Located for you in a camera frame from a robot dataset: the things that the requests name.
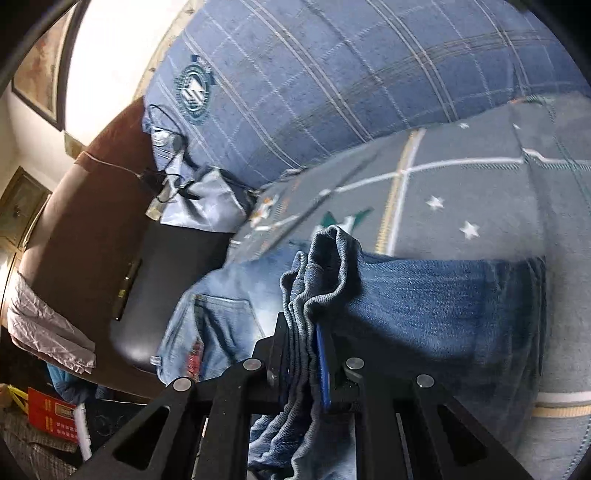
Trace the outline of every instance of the black bracket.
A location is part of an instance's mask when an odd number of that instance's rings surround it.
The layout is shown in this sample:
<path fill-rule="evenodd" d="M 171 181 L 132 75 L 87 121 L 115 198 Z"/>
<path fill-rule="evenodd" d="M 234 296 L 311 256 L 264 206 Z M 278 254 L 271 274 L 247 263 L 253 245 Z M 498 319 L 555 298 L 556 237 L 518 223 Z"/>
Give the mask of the black bracket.
<path fill-rule="evenodd" d="M 281 313 L 252 358 L 212 380 L 176 379 L 72 478 L 243 480 L 251 416 L 285 404 L 287 333 Z M 354 345 L 316 333 L 325 411 L 355 415 L 358 480 L 532 480 L 431 376 L 384 377 Z"/>

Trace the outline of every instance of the star pattern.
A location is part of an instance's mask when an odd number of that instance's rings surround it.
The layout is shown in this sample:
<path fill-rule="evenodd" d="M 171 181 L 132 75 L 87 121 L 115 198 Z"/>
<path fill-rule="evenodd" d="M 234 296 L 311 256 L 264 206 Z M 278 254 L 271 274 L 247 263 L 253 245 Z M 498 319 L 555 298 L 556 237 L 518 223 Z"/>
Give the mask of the star pattern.
<path fill-rule="evenodd" d="M 478 225 L 472 225 L 470 222 L 465 221 L 464 226 L 460 228 L 460 231 L 466 235 L 467 240 L 470 240 L 473 237 L 480 237 L 480 235 L 478 235 L 479 228 L 480 227 Z"/>
<path fill-rule="evenodd" d="M 439 208 L 445 208 L 443 206 L 443 199 L 439 197 L 435 197 L 431 195 L 431 199 L 428 202 L 425 202 L 427 205 L 431 207 L 431 210 L 437 210 Z"/>

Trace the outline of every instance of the framed painting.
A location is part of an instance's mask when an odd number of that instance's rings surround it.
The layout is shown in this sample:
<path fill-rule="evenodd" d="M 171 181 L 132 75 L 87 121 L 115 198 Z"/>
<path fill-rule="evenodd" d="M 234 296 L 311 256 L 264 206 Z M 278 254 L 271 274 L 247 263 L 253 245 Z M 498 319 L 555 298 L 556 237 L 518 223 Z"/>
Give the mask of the framed painting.
<path fill-rule="evenodd" d="M 12 78 L 12 91 L 58 130 L 64 130 L 70 59 L 90 0 L 80 0 L 37 40 Z"/>

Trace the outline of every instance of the green embroidery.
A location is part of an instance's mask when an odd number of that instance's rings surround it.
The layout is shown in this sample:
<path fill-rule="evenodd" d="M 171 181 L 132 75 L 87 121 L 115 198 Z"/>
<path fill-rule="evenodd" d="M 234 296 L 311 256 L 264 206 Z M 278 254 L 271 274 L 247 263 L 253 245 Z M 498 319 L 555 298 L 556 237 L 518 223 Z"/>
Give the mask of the green embroidery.
<path fill-rule="evenodd" d="M 351 233 L 355 228 L 371 213 L 373 212 L 373 208 L 367 208 L 365 210 L 361 210 L 354 215 L 347 215 L 342 222 L 338 222 L 332 212 L 326 212 L 322 217 L 319 225 L 314 227 L 314 231 L 312 232 L 312 237 L 316 234 L 316 232 L 320 232 L 324 230 L 328 226 L 337 225 L 341 227 L 345 232 Z"/>

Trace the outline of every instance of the dark brown leather sofa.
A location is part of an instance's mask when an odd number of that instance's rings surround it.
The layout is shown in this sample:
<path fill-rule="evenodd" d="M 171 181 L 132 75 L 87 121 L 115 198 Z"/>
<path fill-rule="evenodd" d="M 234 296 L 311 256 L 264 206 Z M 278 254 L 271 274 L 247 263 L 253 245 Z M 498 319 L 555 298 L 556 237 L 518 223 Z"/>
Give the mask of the dark brown leather sofa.
<path fill-rule="evenodd" d="M 88 152 L 137 173 L 154 170 L 150 136 L 141 130 L 143 112 L 142 99 L 132 103 Z M 96 368 L 85 378 L 142 397 L 157 395 L 163 385 L 116 353 L 109 321 L 121 281 L 151 221 L 145 216 L 151 198 L 131 173 L 81 154 L 39 218 L 19 269 L 40 298 L 95 342 Z"/>

